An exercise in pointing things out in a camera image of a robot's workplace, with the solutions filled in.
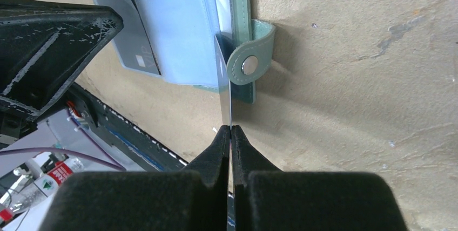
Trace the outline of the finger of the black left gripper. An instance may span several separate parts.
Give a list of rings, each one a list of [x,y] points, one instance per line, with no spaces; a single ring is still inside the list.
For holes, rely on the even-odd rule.
[[[1,0],[1,111],[40,117],[122,28],[108,6]]]

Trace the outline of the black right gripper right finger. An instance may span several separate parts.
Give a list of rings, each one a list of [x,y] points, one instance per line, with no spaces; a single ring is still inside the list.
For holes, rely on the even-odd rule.
[[[284,172],[231,128],[236,230],[406,230],[394,194],[369,172]]]

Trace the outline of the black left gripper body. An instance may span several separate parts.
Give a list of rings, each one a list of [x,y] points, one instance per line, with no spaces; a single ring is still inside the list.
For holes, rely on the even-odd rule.
[[[37,130],[37,116],[14,108],[1,107],[1,149]]]

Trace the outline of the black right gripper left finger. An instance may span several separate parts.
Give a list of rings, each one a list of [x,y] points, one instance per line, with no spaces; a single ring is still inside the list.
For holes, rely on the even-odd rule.
[[[40,230],[226,230],[230,127],[179,171],[80,172]]]

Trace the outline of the black card taken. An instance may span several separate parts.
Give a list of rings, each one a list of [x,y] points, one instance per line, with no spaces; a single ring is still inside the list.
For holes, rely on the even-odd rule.
[[[221,42],[221,36],[215,35],[214,37],[215,63],[216,63],[216,68],[217,68],[218,92],[219,92],[219,98],[220,98],[222,121],[224,125],[232,126],[231,82],[227,75],[227,67],[226,67],[223,47],[224,46]]]
[[[157,61],[139,15],[135,0],[110,0],[110,6],[121,15],[122,31],[114,40],[120,61],[128,68],[144,74],[161,75]]]

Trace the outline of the green card holder wallet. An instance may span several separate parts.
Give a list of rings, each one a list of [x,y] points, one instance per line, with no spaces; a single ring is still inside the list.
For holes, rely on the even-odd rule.
[[[93,1],[109,7],[112,3]],[[255,82],[272,62],[275,26],[252,18],[250,0],[135,1],[159,78],[217,91],[214,37],[220,35],[232,97],[255,102]]]

